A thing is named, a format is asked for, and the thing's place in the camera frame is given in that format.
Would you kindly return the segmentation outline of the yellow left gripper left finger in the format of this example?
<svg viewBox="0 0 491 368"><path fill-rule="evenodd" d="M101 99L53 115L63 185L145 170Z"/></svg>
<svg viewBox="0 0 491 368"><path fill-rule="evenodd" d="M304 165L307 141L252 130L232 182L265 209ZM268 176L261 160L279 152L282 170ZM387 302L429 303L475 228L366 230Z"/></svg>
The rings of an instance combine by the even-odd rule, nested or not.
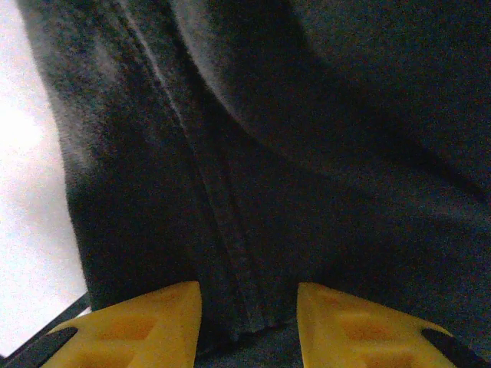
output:
<svg viewBox="0 0 491 368"><path fill-rule="evenodd" d="M202 315L186 281L62 323L76 332L40 368L194 368Z"/></svg>

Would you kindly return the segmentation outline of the black t-shirt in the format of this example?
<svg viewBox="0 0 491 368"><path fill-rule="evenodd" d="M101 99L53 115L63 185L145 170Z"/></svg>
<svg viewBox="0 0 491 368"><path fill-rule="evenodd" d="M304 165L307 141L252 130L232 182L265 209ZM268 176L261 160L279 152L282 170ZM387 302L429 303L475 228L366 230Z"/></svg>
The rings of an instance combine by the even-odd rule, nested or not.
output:
<svg viewBox="0 0 491 368"><path fill-rule="evenodd" d="M196 368L300 368L298 285L491 368L491 0L16 0L93 311L198 281Z"/></svg>

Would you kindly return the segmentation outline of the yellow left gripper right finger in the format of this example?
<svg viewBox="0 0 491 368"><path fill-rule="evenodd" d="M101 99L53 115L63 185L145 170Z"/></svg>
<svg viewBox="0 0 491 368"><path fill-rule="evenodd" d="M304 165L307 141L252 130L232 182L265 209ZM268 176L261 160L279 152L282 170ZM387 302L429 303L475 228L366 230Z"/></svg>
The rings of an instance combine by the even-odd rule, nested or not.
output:
<svg viewBox="0 0 491 368"><path fill-rule="evenodd" d="M320 284L299 284L297 322L304 368L484 368L444 328Z"/></svg>

